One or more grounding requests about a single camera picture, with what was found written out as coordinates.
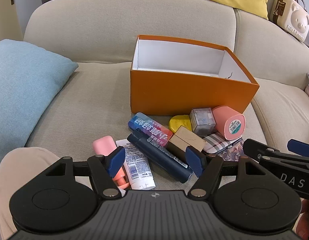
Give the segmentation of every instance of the blue pillow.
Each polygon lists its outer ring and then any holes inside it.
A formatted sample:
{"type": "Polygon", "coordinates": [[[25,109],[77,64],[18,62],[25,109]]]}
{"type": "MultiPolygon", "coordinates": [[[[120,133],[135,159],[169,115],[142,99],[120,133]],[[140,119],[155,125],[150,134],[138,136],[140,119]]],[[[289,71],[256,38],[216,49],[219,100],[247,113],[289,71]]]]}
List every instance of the blue pillow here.
{"type": "Polygon", "coordinates": [[[23,41],[0,41],[0,162],[24,147],[78,64],[23,41]]]}

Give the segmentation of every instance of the round black disc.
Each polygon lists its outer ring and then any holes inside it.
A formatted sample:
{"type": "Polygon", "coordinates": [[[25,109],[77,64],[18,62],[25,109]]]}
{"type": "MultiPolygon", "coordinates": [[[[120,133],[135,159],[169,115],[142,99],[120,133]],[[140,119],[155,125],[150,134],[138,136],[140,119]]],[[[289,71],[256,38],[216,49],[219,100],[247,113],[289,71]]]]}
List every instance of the round black disc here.
{"type": "Polygon", "coordinates": [[[58,176],[31,181],[10,200],[16,227],[37,233],[74,228],[87,220],[96,206],[96,195],[90,188],[58,176]]]}
{"type": "Polygon", "coordinates": [[[277,178],[255,175],[217,190],[214,208],[230,225],[270,233],[293,226],[301,209],[299,196],[277,178]]]}

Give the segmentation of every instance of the suitcase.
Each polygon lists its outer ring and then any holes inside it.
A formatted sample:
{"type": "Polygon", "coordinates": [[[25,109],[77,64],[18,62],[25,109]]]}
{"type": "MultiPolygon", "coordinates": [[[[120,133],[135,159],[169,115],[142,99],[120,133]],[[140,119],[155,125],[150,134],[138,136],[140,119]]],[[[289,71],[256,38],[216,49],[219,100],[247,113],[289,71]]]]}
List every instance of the suitcase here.
{"type": "Polygon", "coordinates": [[[304,42],[309,32],[309,14],[305,3],[301,0],[274,0],[270,21],[304,42]]]}

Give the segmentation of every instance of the beige sofa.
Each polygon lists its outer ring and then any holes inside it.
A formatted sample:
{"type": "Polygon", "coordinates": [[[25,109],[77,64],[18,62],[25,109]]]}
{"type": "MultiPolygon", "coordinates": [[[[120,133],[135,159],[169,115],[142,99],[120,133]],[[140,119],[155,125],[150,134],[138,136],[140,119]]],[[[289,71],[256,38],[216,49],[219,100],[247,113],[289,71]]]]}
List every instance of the beige sofa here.
{"type": "MultiPolygon", "coordinates": [[[[79,62],[79,68],[26,146],[78,161],[94,154],[98,138],[127,138],[129,69],[138,34],[229,47],[260,84],[244,113],[244,138],[284,152],[291,138],[309,143],[309,98],[303,92],[309,48],[273,23],[208,0],[52,0],[33,13],[24,40],[79,62]]],[[[169,117],[155,119],[167,125],[169,117]]],[[[193,175],[181,184],[153,163],[151,169],[157,190],[187,191],[196,180],[193,175]]]]}

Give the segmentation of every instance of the sofa backrest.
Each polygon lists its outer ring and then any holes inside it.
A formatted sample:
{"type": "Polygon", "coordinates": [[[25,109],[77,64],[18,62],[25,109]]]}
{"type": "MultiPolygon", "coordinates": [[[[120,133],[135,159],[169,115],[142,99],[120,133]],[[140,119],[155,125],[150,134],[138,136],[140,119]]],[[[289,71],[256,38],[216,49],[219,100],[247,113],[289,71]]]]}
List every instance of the sofa backrest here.
{"type": "Polygon", "coordinates": [[[138,34],[229,47],[257,78],[304,88],[309,48],[263,18],[208,0],[52,0],[24,40],[77,62],[132,60],[138,34]]]}

